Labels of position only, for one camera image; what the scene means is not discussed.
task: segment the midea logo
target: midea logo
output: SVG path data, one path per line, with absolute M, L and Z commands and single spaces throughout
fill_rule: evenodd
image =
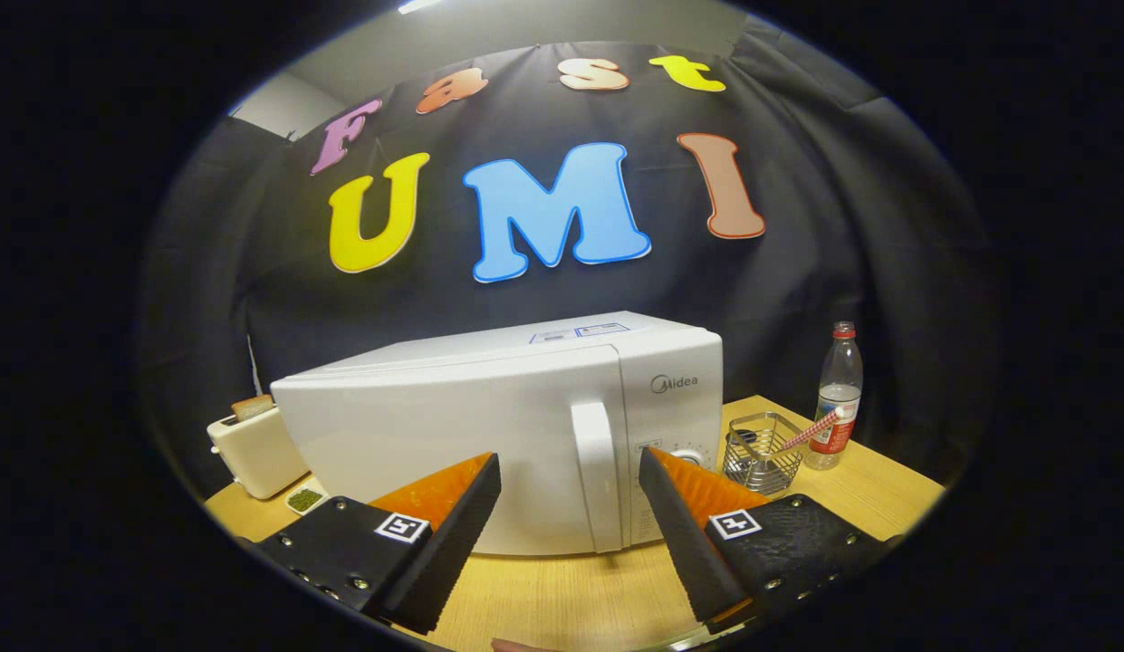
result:
M 655 395 L 664 392 L 667 389 L 678 389 L 688 388 L 690 384 L 698 384 L 698 377 L 695 375 L 692 379 L 674 379 L 671 380 L 667 374 L 654 375 L 650 380 L 650 391 Z

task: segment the microwave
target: microwave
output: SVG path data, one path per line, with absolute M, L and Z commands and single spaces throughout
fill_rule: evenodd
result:
M 644 446 L 714 469 L 717 334 L 633 313 L 396 343 L 271 384 L 325 490 L 374 500 L 495 451 L 488 554 L 611 552 L 661 538 Z

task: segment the microwave door handle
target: microwave door handle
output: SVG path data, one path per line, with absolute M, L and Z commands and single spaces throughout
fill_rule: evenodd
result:
M 606 406 L 601 401 L 571 405 L 570 414 L 595 552 L 620 550 L 623 522 L 618 513 L 618 472 Z

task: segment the plastic water bottle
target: plastic water bottle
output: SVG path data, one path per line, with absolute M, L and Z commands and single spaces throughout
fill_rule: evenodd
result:
M 847 415 L 835 422 L 831 428 L 810 438 L 807 454 L 803 459 L 810 469 L 826 471 L 840 463 L 843 450 L 855 426 L 855 414 L 860 411 L 860 395 L 863 391 L 863 359 L 855 345 L 855 324 L 836 322 L 832 329 L 832 350 L 823 360 L 823 371 L 818 375 L 818 406 L 815 420 L 844 406 Z

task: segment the red bottle cap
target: red bottle cap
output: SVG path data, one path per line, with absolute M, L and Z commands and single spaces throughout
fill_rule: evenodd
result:
M 855 337 L 855 324 L 852 322 L 836 322 L 832 328 L 832 337 L 836 339 L 851 339 Z

